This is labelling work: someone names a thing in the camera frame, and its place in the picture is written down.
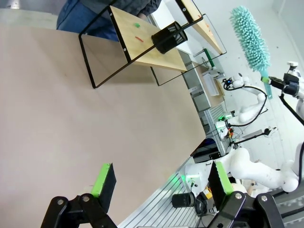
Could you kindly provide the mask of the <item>teal bristle duster brush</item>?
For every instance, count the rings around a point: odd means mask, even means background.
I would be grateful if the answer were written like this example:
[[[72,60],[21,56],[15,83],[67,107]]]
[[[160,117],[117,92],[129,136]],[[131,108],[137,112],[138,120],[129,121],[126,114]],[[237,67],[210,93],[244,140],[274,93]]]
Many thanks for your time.
[[[250,11],[244,6],[236,7],[231,11],[230,22],[249,67],[254,72],[260,73],[266,94],[269,99],[272,99],[271,87],[266,83],[269,78],[270,54],[266,42],[262,38],[260,27]]]

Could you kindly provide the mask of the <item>white drawer cabinet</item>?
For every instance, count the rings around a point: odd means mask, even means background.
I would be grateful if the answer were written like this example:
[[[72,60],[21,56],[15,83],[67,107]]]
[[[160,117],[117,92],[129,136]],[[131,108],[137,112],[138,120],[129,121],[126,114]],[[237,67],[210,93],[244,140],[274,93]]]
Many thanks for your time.
[[[179,51],[179,53],[187,69],[187,72],[185,72],[182,76],[197,111],[203,112],[205,110],[208,110],[210,108],[210,104],[207,98],[207,94],[203,89],[200,76],[202,73],[208,71],[209,68],[205,65],[200,65],[196,62],[193,62],[189,54],[183,51]]]

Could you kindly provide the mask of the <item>black cylinder can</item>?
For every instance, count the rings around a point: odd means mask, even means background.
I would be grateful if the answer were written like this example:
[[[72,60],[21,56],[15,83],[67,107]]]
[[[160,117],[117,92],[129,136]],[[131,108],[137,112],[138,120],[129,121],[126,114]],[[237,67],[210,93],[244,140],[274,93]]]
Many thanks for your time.
[[[172,206],[174,208],[187,208],[193,207],[195,196],[192,192],[174,194],[171,199]]]

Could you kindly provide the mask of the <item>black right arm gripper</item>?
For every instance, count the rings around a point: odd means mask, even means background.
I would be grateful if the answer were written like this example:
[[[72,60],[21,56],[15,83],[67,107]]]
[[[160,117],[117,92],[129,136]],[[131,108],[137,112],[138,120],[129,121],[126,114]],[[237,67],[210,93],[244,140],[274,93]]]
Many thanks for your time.
[[[283,80],[273,76],[262,76],[261,81],[279,90],[283,90],[285,94],[297,95],[299,91],[299,77],[291,74],[285,73]]]

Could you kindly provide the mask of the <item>black left gripper green-edged left finger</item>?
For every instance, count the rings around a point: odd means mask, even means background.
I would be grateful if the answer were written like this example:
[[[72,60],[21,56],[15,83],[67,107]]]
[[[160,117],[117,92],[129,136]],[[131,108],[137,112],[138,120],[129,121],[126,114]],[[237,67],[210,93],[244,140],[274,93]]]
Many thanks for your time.
[[[118,228],[107,215],[116,184],[112,163],[105,163],[90,193],[68,200],[54,197],[48,206],[41,228],[79,228],[90,224],[92,228]]]

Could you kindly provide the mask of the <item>person in blue jeans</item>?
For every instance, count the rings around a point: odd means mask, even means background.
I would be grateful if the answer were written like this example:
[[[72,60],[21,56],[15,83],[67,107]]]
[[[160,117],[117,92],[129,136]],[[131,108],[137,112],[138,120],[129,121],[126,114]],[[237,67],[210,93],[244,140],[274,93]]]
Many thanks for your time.
[[[158,9],[162,0],[66,0],[57,18],[57,30],[81,33],[113,1],[114,7],[146,19]],[[85,32],[90,36],[118,41],[108,12],[98,17]]]

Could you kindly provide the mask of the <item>black boom stand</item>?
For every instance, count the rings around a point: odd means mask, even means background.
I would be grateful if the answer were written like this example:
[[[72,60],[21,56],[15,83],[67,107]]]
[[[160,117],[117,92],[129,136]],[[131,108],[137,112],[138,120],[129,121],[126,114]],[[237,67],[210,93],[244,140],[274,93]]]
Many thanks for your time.
[[[277,132],[277,131],[278,131],[278,128],[277,128],[277,127],[266,128],[266,129],[265,129],[262,133],[260,133],[260,134],[257,134],[257,135],[248,137],[248,138],[243,139],[243,140],[238,141],[238,142],[231,141],[231,142],[229,143],[229,146],[238,145],[238,144],[241,144],[241,143],[243,143],[243,142],[247,142],[247,141],[249,141],[249,140],[252,140],[252,139],[255,139],[255,138],[257,138],[257,137],[260,137],[260,136],[264,136],[264,137],[266,137],[266,138],[269,138],[269,137],[271,137],[271,136],[272,136],[275,132]]]

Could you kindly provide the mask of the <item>black frame wooden shelf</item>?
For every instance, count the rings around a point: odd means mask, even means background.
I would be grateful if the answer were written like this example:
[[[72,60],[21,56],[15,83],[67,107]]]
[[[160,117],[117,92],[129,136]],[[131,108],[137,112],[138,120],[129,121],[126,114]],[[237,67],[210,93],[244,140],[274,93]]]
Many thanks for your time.
[[[159,29],[151,23],[148,23],[134,15],[114,7],[114,2],[115,1],[111,2],[110,5],[104,8],[97,15],[97,17],[95,17],[78,35],[84,62],[88,71],[91,85],[94,89],[99,88],[101,85],[126,69],[131,64],[139,64],[148,66],[150,68],[161,67],[176,70],[182,74],[187,71],[177,47],[165,54],[161,54],[153,44],[151,36],[162,29]],[[218,53],[219,56],[226,54],[227,51],[224,44],[217,43],[217,39],[214,37],[212,32],[209,32],[205,24],[206,22],[204,19],[207,17],[207,15],[202,14],[192,0],[175,0],[175,2],[187,20],[184,25],[181,25],[182,29],[185,31],[185,29],[193,27],[200,34],[200,36],[205,39],[206,42]],[[108,12],[110,15],[119,43],[126,58],[126,64],[111,73],[100,83],[96,83],[89,65],[82,36],[85,34],[86,30],[98,19],[98,17],[105,12]],[[134,23],[139,23],[140,27],[137,28]],[[135,36],[141,38],[144,42],[140,42],[135,38]]]

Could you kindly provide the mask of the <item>black mesh pen cup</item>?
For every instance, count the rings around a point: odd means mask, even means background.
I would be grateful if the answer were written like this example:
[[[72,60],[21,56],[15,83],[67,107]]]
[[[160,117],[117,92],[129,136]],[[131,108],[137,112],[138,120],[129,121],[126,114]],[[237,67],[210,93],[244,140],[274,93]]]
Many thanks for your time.
[[[156,49],[165,54],[188,40],[186,33],[178,22],[173,22],[151,36]]]

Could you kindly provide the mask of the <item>clear plastic bin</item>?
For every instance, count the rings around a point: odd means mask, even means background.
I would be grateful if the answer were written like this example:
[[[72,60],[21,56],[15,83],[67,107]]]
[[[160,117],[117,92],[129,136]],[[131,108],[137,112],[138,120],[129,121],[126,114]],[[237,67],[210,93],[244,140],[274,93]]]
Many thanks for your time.
[[[207,90],[211,96],[218,96],[219,91],[217,88],[217,84],[211,74],[205,74],[203,76],[204,82],[206,84]]]

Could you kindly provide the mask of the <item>black left gripper green-edged right finger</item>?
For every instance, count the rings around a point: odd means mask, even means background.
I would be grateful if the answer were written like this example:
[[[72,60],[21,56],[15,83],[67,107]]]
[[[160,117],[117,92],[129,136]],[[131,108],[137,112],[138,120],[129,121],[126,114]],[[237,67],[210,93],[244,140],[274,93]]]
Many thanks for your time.
[[[209,185],[218,213],[208,228],[283,228],[283,220],[271,194],[255,198],[233,190],[220,162],[214,162]]]

